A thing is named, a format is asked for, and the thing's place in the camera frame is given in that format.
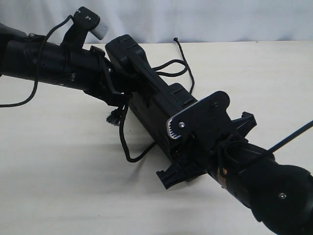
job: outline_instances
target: white backdrop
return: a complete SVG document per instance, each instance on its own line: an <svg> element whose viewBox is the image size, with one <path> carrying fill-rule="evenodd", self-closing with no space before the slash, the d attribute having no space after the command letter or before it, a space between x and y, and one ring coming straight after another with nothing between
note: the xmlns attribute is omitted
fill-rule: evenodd
<svg viewBox="0 0 313 235"><path fill-rule="evenodd" d="M104 43L125 33L139 43L313 40L312 0L0 0L0 22L47 34L80 6L109 25Z"/></svg>

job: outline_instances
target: screw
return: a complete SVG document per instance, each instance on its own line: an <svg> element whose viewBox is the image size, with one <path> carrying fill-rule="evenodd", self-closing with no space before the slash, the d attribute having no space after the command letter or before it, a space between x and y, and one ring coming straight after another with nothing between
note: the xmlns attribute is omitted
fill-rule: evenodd
<svg viewBox="0 0 313 235"><path fill-rule="evenodd" d="M181 122L178 124L178 126L179 126L180 128L184 128L184 127L185 127L185 123L181 121Z"/></svg>
<svg viewBox="0 0 313 235"><path fill-rule="evenodd" d="M71 81L73 82L74 81L74 78L75 78L75 76L76 76L76 73L72 73L72 76L71 76Z"/></svg>
<svg viewBox="0 0 313 235"><path fill-rule="evenodd" d="M284 192L282 192L278 195L278 198L281 200L285 200L287 198L287 195Z"/></svg>

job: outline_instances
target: white table surface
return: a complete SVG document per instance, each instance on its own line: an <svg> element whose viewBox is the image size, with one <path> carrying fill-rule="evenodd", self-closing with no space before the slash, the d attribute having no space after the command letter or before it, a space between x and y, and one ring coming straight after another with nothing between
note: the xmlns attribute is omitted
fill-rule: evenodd
<svg viewBox="0 0 313 235"><path fill-rule="evenodd" d="M152 66L180 58L176 44L142 46ZM312 120L313 42L182 46L197 99L222 90L232 119L255 115L251 143L270 148ZM165 80L190 86L188 74ZM1 77L0 103L26 98L32 85ZM82 91L47 84L27 105L0 109L1 235L272 234L207 175L165 190L156 171L170 163L158 147L128 163L118 129L105 121L111 110ZM131 112L125 133L133 156L152 141ZM301 135L276 152L277 161L313 171L312 139L313 131Z"/></svg>

